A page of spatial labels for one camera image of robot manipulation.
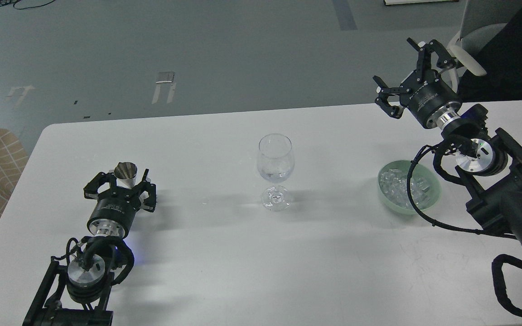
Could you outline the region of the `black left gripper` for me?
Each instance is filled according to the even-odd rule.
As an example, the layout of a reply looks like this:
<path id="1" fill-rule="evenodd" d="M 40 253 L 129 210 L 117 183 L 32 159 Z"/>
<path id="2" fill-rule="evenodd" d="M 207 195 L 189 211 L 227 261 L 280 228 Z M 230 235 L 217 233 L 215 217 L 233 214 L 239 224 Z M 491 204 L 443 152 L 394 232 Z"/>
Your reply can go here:
<path id="1" fill-rule="evenodd" d="M 157 186 L 148 178 L 145 169 L 141 181 L 132 188 L 117 188 L 114 173 L 98 173 L 84 188 L 86 199 L 96 200 L 96 206 L 87 221 L 93 236 L 117 236 L 125 239 L 139 211 L 153 213 L 157 206 Z M 99 192 L 108 183 L 108 189 Z"/>

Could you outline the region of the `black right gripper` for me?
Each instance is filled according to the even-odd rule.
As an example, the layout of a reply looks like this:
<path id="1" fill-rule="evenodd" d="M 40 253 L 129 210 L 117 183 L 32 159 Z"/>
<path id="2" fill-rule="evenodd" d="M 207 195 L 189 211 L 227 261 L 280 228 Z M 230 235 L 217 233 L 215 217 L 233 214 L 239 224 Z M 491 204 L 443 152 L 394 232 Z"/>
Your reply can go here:
<path id="1" fill-rule="evenodd" d="M 415 69 L 399 87 L 388 87 L 381 77 L 373 76 L 379 87 L 374 103 L 394 119 L 402 117 L 405 107 L 423 128 L 433 129 L 439 116 L 448 110 L 457 112 L 462 105 L 460 97 L 439 76 L 456 68 L 456 60 L 435 39 L 421 44 L 412 38 L 407 41 L 418 52 Z M 398 96 L 400 105 L 391 105 L 391 96 Z"/>

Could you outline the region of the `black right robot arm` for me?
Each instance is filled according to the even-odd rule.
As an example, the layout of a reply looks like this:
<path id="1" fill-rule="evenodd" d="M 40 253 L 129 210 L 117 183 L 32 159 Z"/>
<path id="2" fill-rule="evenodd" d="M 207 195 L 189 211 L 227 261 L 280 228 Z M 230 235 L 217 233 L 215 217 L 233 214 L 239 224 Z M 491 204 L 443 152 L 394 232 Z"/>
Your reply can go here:
<path id="1" fill-rule="evenodd" d="M 443 180 L 466 188 L 470 200 L 466 211 L 480 225 L 468 229 L 448 225 L 427 216 L 412 197 L 406 196 L 414 211 L 433 226 L 442 229 L 518 240 L 522 246 L 522 146 L 502 128 L 490 136 L 486 125 L 488 110 L 476 104 L 460 114 L 462 100 L 441 73 L 456 69 L 460 61 L 433 39 L 408 43 L 418 54 L 414 70 L 396 87 L 388 86 L 379 76 L 375 104 L 385 114 L 400 119 L 409 111 L 424 129 L 439 128 L 442 141 L 423 146 L 411 161 L 406 174 L 411 180 L 419 161 L 433 153 L 433 169 Z M 503 265 L 522 269 L 522 260 L 500 254 L 493 259 L 491 273 L 495 297 L 510 314 L 522 318 L 507 292 Z"/>

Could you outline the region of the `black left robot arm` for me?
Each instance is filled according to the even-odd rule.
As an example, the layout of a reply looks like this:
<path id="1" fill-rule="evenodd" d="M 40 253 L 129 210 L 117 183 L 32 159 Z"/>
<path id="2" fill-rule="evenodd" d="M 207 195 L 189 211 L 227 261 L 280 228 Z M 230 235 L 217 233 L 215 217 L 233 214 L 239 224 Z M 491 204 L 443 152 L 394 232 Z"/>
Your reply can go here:
<path id="1" fill-rule="evenodd" d="M 122 283 L 135 264 L 125 243 L 139 210 L 154 212 L 157 186 L 145 169 L 120 162 L 98 173 L 83 189 L 96 201 L 87 221 L 89 236 L 67 241 L 64 255 L 52 256 L 45 276 L 23 320 L 24 326 L 110 326 L 111 289 Z"/>

